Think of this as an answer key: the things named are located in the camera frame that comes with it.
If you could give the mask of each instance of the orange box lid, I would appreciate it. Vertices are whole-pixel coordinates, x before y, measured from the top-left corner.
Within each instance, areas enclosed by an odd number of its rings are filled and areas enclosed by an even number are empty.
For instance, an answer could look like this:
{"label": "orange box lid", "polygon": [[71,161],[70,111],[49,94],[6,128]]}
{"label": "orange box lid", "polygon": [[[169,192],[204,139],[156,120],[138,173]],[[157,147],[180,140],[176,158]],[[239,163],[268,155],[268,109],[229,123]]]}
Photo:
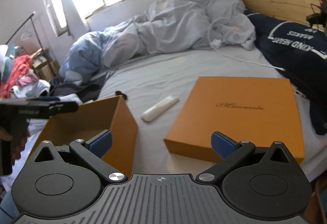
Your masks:
{"label": "orange box lid", "polygon": [[288,79],[199,77],[164,141],[170,152],[217,162],[210,150],[215,131],[256,146],[282,141],[299,163],[304,158],[300,118]]}

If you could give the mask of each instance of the orange box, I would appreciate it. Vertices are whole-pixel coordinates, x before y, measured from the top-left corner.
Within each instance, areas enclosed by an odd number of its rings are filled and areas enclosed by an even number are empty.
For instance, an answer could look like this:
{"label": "orange box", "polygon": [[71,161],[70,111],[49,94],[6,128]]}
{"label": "orange box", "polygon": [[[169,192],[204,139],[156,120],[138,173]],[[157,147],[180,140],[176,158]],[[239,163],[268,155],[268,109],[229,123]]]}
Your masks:
{"label": "orange box", "polygon": [[137,124],[122,96],[97,100],[78,107],[76,112],[51,116],[36,140],[31,153],[43,140],[55,146],[85,141],[103,130],[112,133],[112,147],[102,160],[128,177],[132,174]]}
{"label": "orange box", "polygon": [[199,77],[164,142],[171,153],[218,162],[215,131],[235,141],[267,147],[282,141],[298,163],[304,158],[302,128],[288,79]]}

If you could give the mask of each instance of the ribbed black surface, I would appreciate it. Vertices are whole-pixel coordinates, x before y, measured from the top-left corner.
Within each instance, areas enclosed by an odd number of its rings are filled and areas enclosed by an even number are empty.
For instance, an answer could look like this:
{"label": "ribbed black surface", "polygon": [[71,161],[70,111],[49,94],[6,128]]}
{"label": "ribbed black surface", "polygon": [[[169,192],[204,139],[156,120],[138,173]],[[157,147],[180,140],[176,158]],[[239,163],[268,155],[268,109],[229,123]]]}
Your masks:
{"label": "ribbed black surface", "polygon": [[[108,186],[101,198],[79,215],[62,220],[36,220],[23,216],[16,223],[246,224],[269,221],[250,219],[234,211],[213,186],[197,184],[188,174],[135,174],[127,183]],[[306,222],[297,216],[273,223]]]}

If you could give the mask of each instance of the white bed sheet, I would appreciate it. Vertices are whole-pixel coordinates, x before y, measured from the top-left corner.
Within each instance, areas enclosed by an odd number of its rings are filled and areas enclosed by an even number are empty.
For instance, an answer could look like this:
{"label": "white bed sheet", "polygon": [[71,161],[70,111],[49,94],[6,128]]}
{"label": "white bed sheet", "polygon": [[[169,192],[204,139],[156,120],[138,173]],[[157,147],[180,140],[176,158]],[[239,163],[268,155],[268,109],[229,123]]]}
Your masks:
{"label": "white bed sheet", "polygon": [[[225,46],[219,52],[269,64],[257,49],[247,51],[241,47]],[[282,77],[274,68],[231,59],[213,50],[158,55],[121,67],[105,83],[99,99],[111,97],[117,90],[129,97],[127,104],[139,127],[133,173],[192,173],[195,176],[213,165],[211,162],[171,154],[163,142],[199,76]],[[168,95],[178,97],[180,102],[153,122],[143,122],[141,113]],[[309,116],[309,101],[297,95],[296,101],[305,144],[305,159],[301,167],[311,181],[326,170],[327,136],[314,133]]]}

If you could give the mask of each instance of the gray duvet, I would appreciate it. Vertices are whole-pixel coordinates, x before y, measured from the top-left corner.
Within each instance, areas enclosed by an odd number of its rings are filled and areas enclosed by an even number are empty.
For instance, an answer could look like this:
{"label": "gray duvet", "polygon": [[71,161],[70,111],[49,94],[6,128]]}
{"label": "gray duvet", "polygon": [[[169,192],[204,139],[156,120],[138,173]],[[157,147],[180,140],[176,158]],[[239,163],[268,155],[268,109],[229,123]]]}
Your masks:
{"label": "gray duvet", "polygon": [[251,50],[255,30],[244,9],[241,0],[157,1],[126,22],[83,35],[59,73],[66,81],[85,82],[99,69],[135,56],[209,49],[210,42]]}

